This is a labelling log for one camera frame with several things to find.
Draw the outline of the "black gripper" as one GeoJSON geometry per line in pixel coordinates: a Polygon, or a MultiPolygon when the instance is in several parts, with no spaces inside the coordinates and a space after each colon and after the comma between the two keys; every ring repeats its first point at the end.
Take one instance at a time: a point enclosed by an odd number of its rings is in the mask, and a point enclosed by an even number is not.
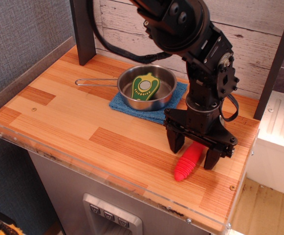
{"type": "Polygon", "coordinates": [[[206,170],[212,170],[220,157],[232,157],[238,140],[221,123],[229,120],[223,117],[223,102],[203,107],[186,98],[186,110],[165,109],[164,126],[171,151],[177,153],[187,137],[209,148],[204,162],[206,170]]]}

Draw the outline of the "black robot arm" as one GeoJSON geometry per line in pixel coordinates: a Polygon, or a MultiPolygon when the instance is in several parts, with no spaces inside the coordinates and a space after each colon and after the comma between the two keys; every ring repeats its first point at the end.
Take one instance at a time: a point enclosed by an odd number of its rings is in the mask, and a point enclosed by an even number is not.
{"type": "Polygon", "coordinates": [[[238,104],[232,95],[239,82],[232,45],[201,0],[136,0],[134,5],[155,44],[186,62],[187,108],[164,111],[170,149],[178,152],[186,138],[203,144],[208,148],[204,168],[210,170],[221,157],[231,157],[238,143],[224,127],[237,114],[228,118],[222,112],[225,99],[238,104]]]}

